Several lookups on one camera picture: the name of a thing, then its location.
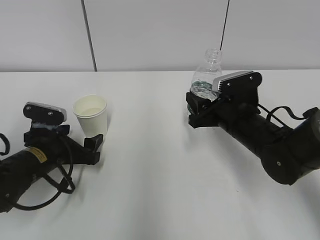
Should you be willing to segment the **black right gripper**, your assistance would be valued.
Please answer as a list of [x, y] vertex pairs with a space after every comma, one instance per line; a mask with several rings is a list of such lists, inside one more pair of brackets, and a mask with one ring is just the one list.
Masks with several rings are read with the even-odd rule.
[[213, 92], [210, 98], [203, 98], [191, 91], [186, 93], [188, 124], [196, 128], [229, 126], [236, 121], [260, 114], [258, 107], [242, 103], [234, 104], [227, 99], [218, 98]]

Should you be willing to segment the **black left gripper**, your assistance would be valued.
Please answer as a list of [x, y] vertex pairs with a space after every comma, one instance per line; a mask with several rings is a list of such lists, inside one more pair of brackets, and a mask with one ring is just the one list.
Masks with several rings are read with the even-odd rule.
[[23, 135], [25, 150], [34, 154], [40, 163], [97, 164], [104, 135], [86, 137], [84, 144], [80, 145], [68, 136], [69, 131], [68, 124], [52, 130], [31, 128]]

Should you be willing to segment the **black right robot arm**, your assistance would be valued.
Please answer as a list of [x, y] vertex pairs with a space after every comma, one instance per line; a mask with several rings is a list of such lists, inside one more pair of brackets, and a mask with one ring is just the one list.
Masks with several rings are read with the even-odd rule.
[[263, 117], [256, 103], [230, 98], [204, 99], [186, 94], [193, 128], [220, 127], [256, 155], [266, 173], [276, 182], [293, 185], [320, 168], [320, 110], [303, 113], [296, 128], [279, 127], [271, 115]]

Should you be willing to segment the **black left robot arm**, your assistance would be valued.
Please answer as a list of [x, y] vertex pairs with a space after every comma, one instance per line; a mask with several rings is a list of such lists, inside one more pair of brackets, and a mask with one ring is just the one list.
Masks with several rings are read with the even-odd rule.
[[[0, 162], [0, 211], [16, 208], [34, 211], [55, 201], [62, 193], [72, 194], [76, 186], [72, 179], [74, 165], [95, 165], [100, 160], [99, 148], [104, 136], [85, 138], [80, 145], [69, 134], [69, 125], [54, 129], [31, 128], [24, 134], [25, 149]], [[18, 203], [20, 197], [39, 179], [46, 180], [56, 194], [34, 206]]]

